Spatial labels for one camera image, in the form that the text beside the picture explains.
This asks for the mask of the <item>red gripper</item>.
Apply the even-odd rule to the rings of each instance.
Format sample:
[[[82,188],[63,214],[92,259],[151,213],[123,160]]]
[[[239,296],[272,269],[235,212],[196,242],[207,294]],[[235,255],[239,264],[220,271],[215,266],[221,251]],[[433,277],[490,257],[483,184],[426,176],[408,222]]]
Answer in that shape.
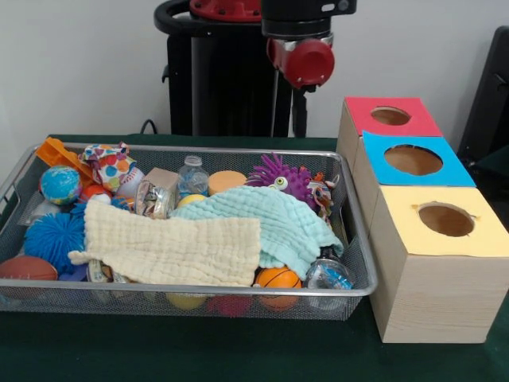
[[[304,87],[325,84],[335,67],[333,38],[286,41],[269,38],[266,44],[271,64],[285,77],[293,90],[292,128],[296,138],[307,131],[307,101]]]

